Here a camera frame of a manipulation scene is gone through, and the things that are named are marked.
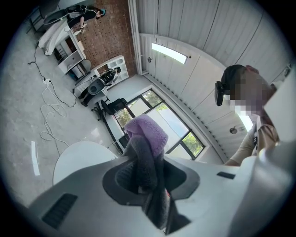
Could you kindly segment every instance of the gray concrete floor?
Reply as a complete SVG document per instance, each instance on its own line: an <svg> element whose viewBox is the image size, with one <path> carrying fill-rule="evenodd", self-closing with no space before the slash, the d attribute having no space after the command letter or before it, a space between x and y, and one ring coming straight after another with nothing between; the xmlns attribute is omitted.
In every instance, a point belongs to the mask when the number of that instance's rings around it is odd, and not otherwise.
<svg viewBox="0 0 296 237"><path fill-rule="evenodd" d="M39 194L52 186L55 163L59 157L54 140L41 139L40 132L46 131L44 118L40 107L44 105L41 97L46 86L42 83L35 64L28 65L34 60L35 45L40 37L30 31L26 34L28 25L20 27L11 47L8 49L6 62L0 74L0 157L4 178L12 196L25 206L28 206ZM57 67L53 55L46 56L38 48L37 63L41 73L53 81L56 93L61 100L73 105L75 97L71 91L74 80L63 75ZM48 91L44 93L49 103L56 99ZM69 145L79 141L94 141L108 146L112 143L109 132L103 122L97 121L97 115L91 108L85 108L77 100L74 108L63 105L67 117L57 113L49 115L53 134ZM44 113L52 111L43 108ZM31 142L37 143L40 175L34 175ZM59 152L67 146L57 141ZM119 155L112 146L112 152Z"/></svg>

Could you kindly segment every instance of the purple cloth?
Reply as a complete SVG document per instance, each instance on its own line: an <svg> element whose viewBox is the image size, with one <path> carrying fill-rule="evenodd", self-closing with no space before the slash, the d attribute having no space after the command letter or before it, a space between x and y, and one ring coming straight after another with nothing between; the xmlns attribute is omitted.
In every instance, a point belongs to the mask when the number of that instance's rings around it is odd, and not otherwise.
<svg viewBox="0 0 296 237"><path fill-rule="evenodd" d="M146 114L133 118L124 129L130 138L134 135L144 136L150 144L153 157L157 157L163 151L168 140L168 135L163 129Z"/></svg>

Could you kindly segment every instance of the power strip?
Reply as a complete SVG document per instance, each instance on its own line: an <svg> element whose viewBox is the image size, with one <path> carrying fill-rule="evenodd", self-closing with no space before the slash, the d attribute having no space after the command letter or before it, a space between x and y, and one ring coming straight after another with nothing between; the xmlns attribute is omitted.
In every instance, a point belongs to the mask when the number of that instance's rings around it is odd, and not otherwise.
<svg viewBox="0 0 296 237"><path fill-rule="evenodd" d="M42 80L42 83L43 83L44 85L48 85L48 84L51 83L51 80L50 80L50 79L43 79L43 80Z"/></svg>

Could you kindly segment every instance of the ceiling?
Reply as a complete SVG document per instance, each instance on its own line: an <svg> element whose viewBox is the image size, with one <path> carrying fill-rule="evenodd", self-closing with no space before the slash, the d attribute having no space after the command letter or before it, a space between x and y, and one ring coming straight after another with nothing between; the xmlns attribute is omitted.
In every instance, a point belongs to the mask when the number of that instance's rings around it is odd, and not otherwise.
<svg viewBox="0 0 296 237"><path fill-rule="evenodd" d="M226 105L216 106L214 83L233 64L254 66L270 83L283 80L292 53L281 32L267 13L244 0L137 0L136 4L143 71L174 93L230 158L246 130ZM151 50L151 43L191 58L181 64ZM229 132L234 126L239 130L235 135Z"/></svg>

